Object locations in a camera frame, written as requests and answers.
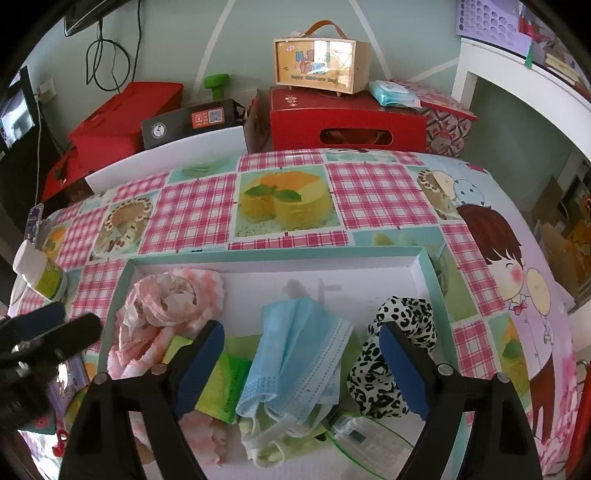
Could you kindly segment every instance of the cartoon balloon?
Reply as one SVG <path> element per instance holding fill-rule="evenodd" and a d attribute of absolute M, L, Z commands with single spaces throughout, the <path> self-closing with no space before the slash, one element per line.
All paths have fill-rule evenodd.
<path fill-rule="evenodd" d="M 456 192 L 458 205 L 471 203 L 473 205 L 484 206 L 484 195 L 468 180 L 460 179 L 453 183 L 453 190 Z"/>
<path fill-rule="evenodd" d="M 548 315 L 551 307 L 550 291 L 542 274 L 535 268 L 530 268 L 525 274 L 525 282 L 527 284 L 527 289 L 530 292 L 531 301 L 534 303 L 534 307 L 542 315 Z"/>

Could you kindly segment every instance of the white stripe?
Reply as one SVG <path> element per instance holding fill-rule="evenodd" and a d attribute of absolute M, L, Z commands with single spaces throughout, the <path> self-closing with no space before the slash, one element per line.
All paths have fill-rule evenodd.
<path fill-rule="evenodd" d="M 384 57 L 384 52 L 382 51 L 382 49 L 379 46 L 378 39 L 375 38 L 374 31 L 369 26 L 368 19 L 365 18 L 365 15 L 361 11 L 361 8 L 359 7 L 359 4 L 357 3 L 357 0 L 349 0 L 349 3 L 353 7 L 353 10 L 355 10 L 355 14 L 357 15 L 357 18 L 359 18 L 359 21 L 361 22 L 361 26 L 363 26 L 363 29 L 365 30 L 365 33 L 367 34 L 367 36 L 369 38 L 369 42 L 371 43 L 371 46 L 374 48 L 375 56 L 378 58 L 379 64 L 382 66 L 382 71 L 384 72 L 384 77 L 386 77 L 386 80 L 389 80 L 390 78 L 392 78 L 392 74 L 390 73 L 390 68 L 388 67 L 388 63 L 386 63 L 386 57 Z"/>
<path fill-rule="evenodd" d="M 217 39 L 222 32 L 222 28 L 226 20 L 228 19 L 228 15 L 234 7 L 236 0 L 228 0 L 228 3 L 224 7 L 220 18 L 217 19 L 216 28 L 213 29 L 212 36 L 209 38 L 209 42 L 207 42 L 207 47 L 205 47 L 205 52 L 203 52 L 203 58 L 201 59 L 201 63 L 199 64 L 199 70 L 197 71 L 197 77 L 195 78 L 195 83 L 193 85 L 193 91 L 191 92 L 191 101 L 197 101 L 197 96 L 199 95 L 199 90 L 201 89 L 201 85 L 203 83 L 203 78 L 205 77 L 205 70 L 207 70 L 207 65 L 209 64 L 209 59 L 212 57 L 213 48 L 216 46 Z"/>
<path fill-rule="evenodd" d="M 421 80 L 424 80 L 428 77 L 430 77 L 431 75 L 435 75 L 436 73 L 442 72 L 443 70 L 447 70 L 448 68 L 453 67 L 454 65 L 457 65 L 457 62 L 460 60 L 460 58 L 456 58 L 450 61 L 447 61 L 445 63 L 442 63 L 441 65 L 437 65 L 436 67 L 433 67 L 430 70 L 427 70 L 426 72 L 423 73 L 419 73 L 418 75 L 414 76 L 411 79 L 408 79 L 409 82 L 420 82 Z"/>

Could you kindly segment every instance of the phone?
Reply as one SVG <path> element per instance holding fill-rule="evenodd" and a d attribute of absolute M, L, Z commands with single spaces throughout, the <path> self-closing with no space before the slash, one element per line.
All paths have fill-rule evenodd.
<path fill-rule="evenodd" d="M 25 240 L 29 240 L 35 247 L 37 240 L 37 233 L 41 226 L 41 217 L 43 216 L 43 204 L 38 203 L 31 210 L 27 218 L 27 225 L 25 226 Z"/>

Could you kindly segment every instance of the leopard print cloth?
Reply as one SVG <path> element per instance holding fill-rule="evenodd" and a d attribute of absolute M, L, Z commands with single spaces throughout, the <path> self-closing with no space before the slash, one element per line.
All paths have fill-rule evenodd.
<path fill-rule="evenodd" d="M 386 322 L 396 322 L 413 345 L 427 352 L 433 350 L 437 341 L 433 309 L 427 301 L 392 297 L 379 308 L 368 326 L 369 338 L 347 376 L 347 388 L 361 415 L 373 419 L 402 417 L 408 413 L 408 405 L 379 350 L 378 335 Z"/>

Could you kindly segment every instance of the plastic bag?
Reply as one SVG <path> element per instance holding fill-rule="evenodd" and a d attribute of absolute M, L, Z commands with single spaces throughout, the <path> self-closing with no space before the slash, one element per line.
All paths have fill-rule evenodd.
<path fill-rule="evenodd" d="M 421 108 L 421 100 L 413 92 L 395 82 L 369 82 L 369 91 L 381 106 Z"/>

